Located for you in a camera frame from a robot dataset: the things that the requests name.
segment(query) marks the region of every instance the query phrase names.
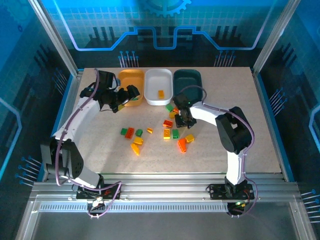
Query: glass panel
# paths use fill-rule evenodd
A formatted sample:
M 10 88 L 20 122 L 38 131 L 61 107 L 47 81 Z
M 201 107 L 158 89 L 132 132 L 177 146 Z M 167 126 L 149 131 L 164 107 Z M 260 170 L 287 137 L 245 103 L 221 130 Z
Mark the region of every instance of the glass panel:
M 41 178 L 40 143 L 51 136 L 70 73 L 28 1 L 2 3 L 0 238 L 14 239 L 33 182 Z
M 287 0 L 42 2 L 78 68 L 252 67 Z
M 317 0 L 300 2 L 260 73 L 294 179 L 302 193 L 316 189 L 317 194 L 320 192 L 319 11 Z

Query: orange lego brick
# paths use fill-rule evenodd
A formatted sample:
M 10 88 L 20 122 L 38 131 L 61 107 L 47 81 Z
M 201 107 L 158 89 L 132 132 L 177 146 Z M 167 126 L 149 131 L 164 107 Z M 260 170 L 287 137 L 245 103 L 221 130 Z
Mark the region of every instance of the orange lego brick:
M 186 142 L 187 140 L 185 138 L 181 138 L 178 140 L 178 146 L 180 147 L 182 153 L 185 153 L 187 151 Z
M 139 150 L 139 147 L 137 145 L 135 145 L 134 143 L 131 143 L 131 148 L 132 150 L 134 151 L 134 153 L 139 156 L 140 155 L 140 150 Z
M 195 137 L 192 134 L 189 134 L 185 137 L 186 143 L 189 144 L 195 140 Z
M 173 121 L 164 120 L 164 122 L 163 122 L 163 126 L 167 127 L 167 128 L 172 128 L 173 125 L 174 125 Z
M 144 143 L 144 140 L 141 137 L 136 136 L 133 140 L 134 144 L 142 145 Z
M 163 90 L 159 90 L 159 91 L 158 91 L 158 98 L 159 98 L 159 99 L 164 99 L 164 98 L 165 98 L 165 93 L 164 93 Z
M 170 139 L 170 129 L 163 130 L 163 139 Z
M 134 133 L 135 133 L 135 129 L 132 128 L 132 127 L 129 127 L 129 128 L 128 128 L 128 131 L 126 132 L 126 134 L 125 134 L 124 137 L 125 137 L 126 139 L 131 139 L 132 136 L 134 135 Z
M 170 113 L 169 113 L 169 118 L 174 119 L 176 114 L 177 114 L 177 113 L 174 112 L 174 111 L 173 111 L 173 112 L 170 112 Z

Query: green lego brick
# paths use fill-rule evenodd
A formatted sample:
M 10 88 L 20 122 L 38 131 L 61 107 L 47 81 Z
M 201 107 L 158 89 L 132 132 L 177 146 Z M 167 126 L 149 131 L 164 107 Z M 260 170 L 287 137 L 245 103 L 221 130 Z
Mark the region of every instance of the green lego brick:
M 138 130 L 135 132 L 135 135 L 136 135 L 137 137 L 141 137 L 142 133 L 143 133 L 142 129 L 138 129 Z
M 121 129 L 121 135 L 123 135 L 123 136 L 126 135 L 127 131 L 128 131 L 127 128 L 122 128 Z
M 179 130 L 178 129 L 173 129 L 172 130 L 172 135 L 173 135 L 173 139 L 178 139 L 179 138 Z
M 174 109 L 174 107 L 169 103 L 168 105 L 165 106 L 165 108 L 169 111 L 172 112 L 172 110 Z

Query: metal vent grille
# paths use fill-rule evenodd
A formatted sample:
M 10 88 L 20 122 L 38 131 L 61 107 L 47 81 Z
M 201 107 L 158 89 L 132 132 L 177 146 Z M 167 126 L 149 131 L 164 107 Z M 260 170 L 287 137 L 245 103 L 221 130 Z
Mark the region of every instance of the metal vent grille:
M 42 203 L 40 212 L 85 212 L 84 202 Z M 223 202 L 115 202 L 110 208 L 111 213 L 220 213 L 228 212 L 227 204 Z

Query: red block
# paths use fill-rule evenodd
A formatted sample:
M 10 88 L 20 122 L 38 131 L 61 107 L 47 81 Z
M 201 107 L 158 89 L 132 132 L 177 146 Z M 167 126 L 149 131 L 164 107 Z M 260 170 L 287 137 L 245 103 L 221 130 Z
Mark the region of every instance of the red block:
M 131 139 L 132 136 L 134 135 L 134 132 L 135 132 L 135 129 L 132 128 L 132 127 L 129 127 L 129 128 L 128 128 L 128 131 L 126 132 L 126 134 L 125 134 L 124 137 L 125 137 L 126 139 Z
M 173 121 L 164 120 L 164 122 L 163 122 L 163 126 L 166 127 L 166 128 L 172 128 L 173 125 L 174 125 Z

